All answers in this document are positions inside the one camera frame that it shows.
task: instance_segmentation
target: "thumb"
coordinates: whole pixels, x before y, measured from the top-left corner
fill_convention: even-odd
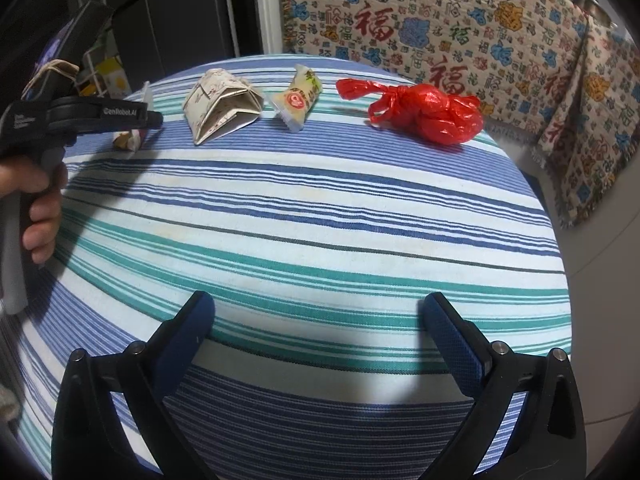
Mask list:
[[[0,160],[0,197],[16,190],[38,193],[49,187],[49,177],[24,156],[11,156]]]

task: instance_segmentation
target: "patterned fabric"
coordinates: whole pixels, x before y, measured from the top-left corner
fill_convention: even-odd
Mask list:
[[[267,108],[193,145],[180,106],[205,70],[276,92],[297,62],[325,88],[300,134]],[[215,298],[216,322],[166,404],[223,479],[418,478],[470,407],[418,327],[434,290],[490,340],[570,352],[554,232],[504,152],[484,132],[440,148],[375,130],[372,98],[338,97],[343,76],[401,81],[322,57],[229,60],[152,85],[165,124],[136,154],[108,134],[68,150],[55,257],[30,307],[0,320],[0,381],[24,397],[18,436],[44,471],[69,352],[146,340],[196,289]]]
[[[492,133],[536,146],[548,162],[565,224],[587,217],[635,152],[638,50],[590,25],[569,0],[282,0],[282,7],[290,52],[477,95],[482,113],[504,123]]]

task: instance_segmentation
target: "black device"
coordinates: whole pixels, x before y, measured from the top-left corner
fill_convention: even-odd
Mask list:
[[[82,6],[44,48],[33,75],[53,59],[80,65],[111,12],[93,1]],[[51,176],[65,146],[73,145],[78,135],[162,125],[162,114],[148,111],[145,103],[70,95],[73,92],[71,78],[44,71],[24,98],[0,116],[0,158],[27,155]],[[34,198],[20,192],[0,198],[0,304],[8,314],[27,306],[30,283],[38,272],[22,247]]]
[[[476,402],[419,480],[583,480],[584,421],[567,354],[554,348],[531,356],[489,343],[439,292],[425,298],[420,314],[460,390]],[[148,343],[107,356],[74,350],[54,414],[53,480],[217,480],[162,404],[213,322],[213,299],[198,291]],[[124,394],[162,474],[136,460],[110,392]],[[474,475],[516,392],[527,398],[501,459]]]

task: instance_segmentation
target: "plastic bag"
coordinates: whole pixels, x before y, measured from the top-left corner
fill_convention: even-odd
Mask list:
[[[467,142],[482,130],[480,100],[475,96],[445,94],[427,84],[386,86],[361,79],[340,79],[335,87],[347,100],[381,92],[382,97],[369,106],[372,124],[388,121],[432,142]]]

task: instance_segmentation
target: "metal screw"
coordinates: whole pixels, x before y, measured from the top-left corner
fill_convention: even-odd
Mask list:
[[[491,343],[491,348],[500,355],[505,355],[509,350],[511,350],[509,345],[503,341],[494,341]]]
[[[125,352],[133,355],[137,355],[142,352],[146,348],[146,343],[144,341],[134,341],[133,343],[129,343]]]
[[[561,348],[554,348],[551,353],[558,361],[564,361],[566,359],[566,352]]]
[[[82,348],[76,348],[73,352],[71,352],[69,359],[77,363],[78,361],[82,361],[85,356],[86,352]]]

